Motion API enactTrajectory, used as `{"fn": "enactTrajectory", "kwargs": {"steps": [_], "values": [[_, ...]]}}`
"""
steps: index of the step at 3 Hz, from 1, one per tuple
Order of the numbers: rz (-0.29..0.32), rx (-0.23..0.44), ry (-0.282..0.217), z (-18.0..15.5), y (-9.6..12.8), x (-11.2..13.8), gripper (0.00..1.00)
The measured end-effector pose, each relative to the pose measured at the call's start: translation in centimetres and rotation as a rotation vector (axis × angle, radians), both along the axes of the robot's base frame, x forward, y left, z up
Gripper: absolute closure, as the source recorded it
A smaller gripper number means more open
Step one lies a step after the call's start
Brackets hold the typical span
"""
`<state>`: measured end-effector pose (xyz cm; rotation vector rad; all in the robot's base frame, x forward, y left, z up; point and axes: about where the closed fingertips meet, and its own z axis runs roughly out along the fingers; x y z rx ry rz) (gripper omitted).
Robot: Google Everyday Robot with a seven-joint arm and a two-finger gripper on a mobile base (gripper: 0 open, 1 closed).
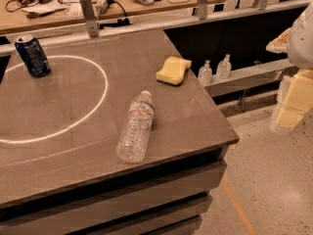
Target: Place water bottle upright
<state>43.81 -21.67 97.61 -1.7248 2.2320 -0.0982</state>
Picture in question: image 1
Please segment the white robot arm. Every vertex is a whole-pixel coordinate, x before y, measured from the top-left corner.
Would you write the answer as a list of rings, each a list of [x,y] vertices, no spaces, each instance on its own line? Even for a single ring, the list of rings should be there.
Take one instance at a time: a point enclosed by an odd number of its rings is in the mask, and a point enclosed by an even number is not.
[[[313,108],[313,2],[266,50],[286,53],[289,62],[299,68],[294,76],[283,77],[271,116],[270,130],[286,134]]]

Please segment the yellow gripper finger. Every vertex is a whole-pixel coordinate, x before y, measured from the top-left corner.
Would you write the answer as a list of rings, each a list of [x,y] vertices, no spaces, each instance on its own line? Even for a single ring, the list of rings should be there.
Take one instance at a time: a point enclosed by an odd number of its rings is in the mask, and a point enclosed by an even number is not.
[[[300,70],[284,76],[277,95],[270,130],[276,134],[292,131],[313,108],[313,70]]]
[[[289,28],[286,29],[277,38],[267,44],[266,50],[276,54],[286,53],[288,51],[290,32],[291,30]]]

